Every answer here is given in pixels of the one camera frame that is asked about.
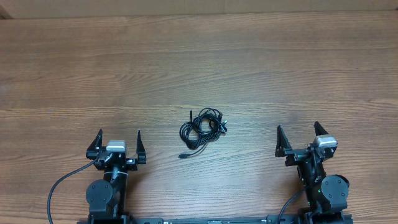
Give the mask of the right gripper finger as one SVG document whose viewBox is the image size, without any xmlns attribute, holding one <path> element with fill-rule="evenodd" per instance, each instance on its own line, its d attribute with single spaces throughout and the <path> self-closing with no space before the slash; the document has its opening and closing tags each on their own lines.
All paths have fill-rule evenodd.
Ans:
<svg viewBox="0 0 398 224">
<path fill-rule="evenodd" d="M 276 157 L 285 157 L 292 150 L 292 146 L 287 139 L 281 125 L 277 127 L 277 143 L 275 147 Z"/>
<path fill-rule="evenodd" d="M 328 132 L 323 128 L 323 126 L 316 121 L 313 125 L 316 136 L 327 135 Z"/>
</svg>

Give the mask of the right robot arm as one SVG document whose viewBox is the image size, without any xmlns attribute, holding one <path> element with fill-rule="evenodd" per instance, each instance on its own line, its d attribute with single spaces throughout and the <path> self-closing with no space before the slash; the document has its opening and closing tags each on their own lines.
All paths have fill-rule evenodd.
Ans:
<svg viewBox="0 0 398 224">
<path fill-rule="evenodd" d="M 338 141 L 317 121 L 313 125 L 315 138 L 306 148 L 293 149 L 281 125 L 277 127 L 275 156 L 284 157 L 285 165 L 295 166 L 303 189 L 286 201 L 277 223 L 353 223 L 351 215 L 343 210 L 348 207 L 349 181 L 342 175 L 327 175 L 323 162 L 336 152 Z M 308 207 L 296 215 L 285 215 L 289 204 L 306 194 Z"/>
</svg>

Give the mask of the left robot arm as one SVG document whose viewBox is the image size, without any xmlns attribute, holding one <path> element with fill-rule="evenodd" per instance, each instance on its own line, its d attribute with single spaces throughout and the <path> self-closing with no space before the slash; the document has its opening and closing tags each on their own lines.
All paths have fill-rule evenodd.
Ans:
<svg viewBox="0 0 398 224">
<path fill-rule="evenodd" d="M 125 204 L 128 172 L 137 171 L 147 162 L 141 132 L 137 132 L 136 158 L 127 157 L 124 140 L 110 140 L 106 146 L 102 145 L 102 140 L 100 130 L 86 150 L 86 157 L 103 172 L 103 178 L 92 182 L 86 190 L 88 223 L 135 223 L 131 213 L 125 211 Z"/>
</svg>

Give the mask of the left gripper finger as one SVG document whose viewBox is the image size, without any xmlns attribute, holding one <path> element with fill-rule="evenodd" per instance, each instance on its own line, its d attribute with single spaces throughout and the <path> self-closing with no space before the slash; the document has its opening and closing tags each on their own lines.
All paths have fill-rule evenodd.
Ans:
<svg viewBox="0 0 398 224">
<path fill-rule="evenodd" d="M 95 160 L 98 157 L 100 149 L 102 148 L 102 138 L 103 138 L 103 130 L 100 129 L 95 139 L 86 150 L 87 159 Z"/>
<path fill-rule="evenodd" d="M 137 132 L 136 154 L 137 154 L 137 163 L 138 164 L 146 164 L 146 162 L 147 162 L 146 150 L 142 143 L 140 130 L 138 130 L 138 132 Z"/>
</svg>

